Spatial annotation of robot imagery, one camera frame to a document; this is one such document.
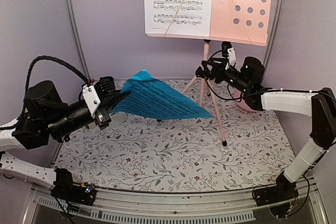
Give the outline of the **blue sheet music page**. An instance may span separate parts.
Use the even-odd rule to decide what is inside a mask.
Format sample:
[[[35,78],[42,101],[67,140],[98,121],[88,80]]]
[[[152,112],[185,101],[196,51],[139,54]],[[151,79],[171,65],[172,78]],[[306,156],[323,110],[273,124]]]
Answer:
[[[208,118],[211,114],[165,82],[152,77],[145,69],[128,79],[121,94],[130,94],[113,109],[157,120]]]

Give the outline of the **pink music stand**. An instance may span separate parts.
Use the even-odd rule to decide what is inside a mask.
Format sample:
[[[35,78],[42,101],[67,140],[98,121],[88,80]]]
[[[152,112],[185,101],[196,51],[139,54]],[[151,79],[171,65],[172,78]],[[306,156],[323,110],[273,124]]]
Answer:
[[[271,0],[212,0],[210,34],[208,37],[182,36],[204,41],[204,58],[211,41],[229,41],[265,46]],[[149,34],[150,37],[175,38]]]

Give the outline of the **white sheet music page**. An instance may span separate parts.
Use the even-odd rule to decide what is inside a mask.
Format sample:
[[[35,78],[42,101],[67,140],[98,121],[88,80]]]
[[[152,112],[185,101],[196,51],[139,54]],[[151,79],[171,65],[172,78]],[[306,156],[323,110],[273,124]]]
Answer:
[[[211,9],[212,0],[144,0],[145,33],[208,37]]]

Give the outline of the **white metronome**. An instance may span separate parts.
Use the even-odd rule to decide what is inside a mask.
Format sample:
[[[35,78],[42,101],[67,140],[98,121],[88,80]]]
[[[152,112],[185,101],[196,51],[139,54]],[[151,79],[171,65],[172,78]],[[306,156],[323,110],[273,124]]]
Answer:
[[[124,112],[117,112],[117,113],[111,113],[110,118],[111,122],[109,123],[109,126],[117,127],[128,119],[128,115]]]

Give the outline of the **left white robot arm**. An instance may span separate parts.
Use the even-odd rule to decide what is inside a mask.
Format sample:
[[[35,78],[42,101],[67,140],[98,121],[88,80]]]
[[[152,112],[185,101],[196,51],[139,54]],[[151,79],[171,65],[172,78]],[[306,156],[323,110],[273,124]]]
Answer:
[[[29,85],[34,65],[42,60],[62,65],[83,81],[78,101],[73,104],[64,103],[50,80],[32,87]],[[111,110],[129,95],[129,91],[117,90],[114,79],[110,76],[102,77],[92,84],[78,69],[64,60],[38,56],[29,65],[20,115],[1,126],[1,152],[15,148],[38,148],[47,145],[50,138],[59,143],[68,142],[71,133],[90,125],[103,130],[112,121]]]

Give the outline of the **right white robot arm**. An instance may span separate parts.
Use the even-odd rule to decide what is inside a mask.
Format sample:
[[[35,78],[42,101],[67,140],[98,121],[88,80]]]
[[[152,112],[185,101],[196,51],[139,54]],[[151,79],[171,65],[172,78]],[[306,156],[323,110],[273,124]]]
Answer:
[[[278,185],[271,190],[271,196],[282,201],[291,194],[291,184],[313,168],[335,144],[335,96],[329,88],[318,91],[265,88],[261,85],[264,71],[262,63],[254,57],[246,57],[240,70],[226,58],[209,58],[202,61],[195,75],[216,84],[228,83],[241,92],[237,100],[244,100],[254,111],[289,112],[311,118],[312,130],[307,143],[278,176]]]

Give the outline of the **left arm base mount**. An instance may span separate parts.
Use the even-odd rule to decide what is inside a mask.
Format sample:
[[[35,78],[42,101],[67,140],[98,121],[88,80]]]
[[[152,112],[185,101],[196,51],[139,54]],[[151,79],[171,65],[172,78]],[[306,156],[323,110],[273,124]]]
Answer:
[[[57,178],[51,196],[70,203],[93,206],[97,191],[94,184],[74,184],[71,178]]]

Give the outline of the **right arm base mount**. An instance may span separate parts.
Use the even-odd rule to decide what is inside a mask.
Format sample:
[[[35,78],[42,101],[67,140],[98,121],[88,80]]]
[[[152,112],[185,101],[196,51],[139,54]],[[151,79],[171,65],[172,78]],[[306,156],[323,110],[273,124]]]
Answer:
[[[252,197],[257,206],[275,204],[278,202],[295,199],[299,196],[295,183],[288,181],[276,182],[273,186],[261,185],[252,191]]]

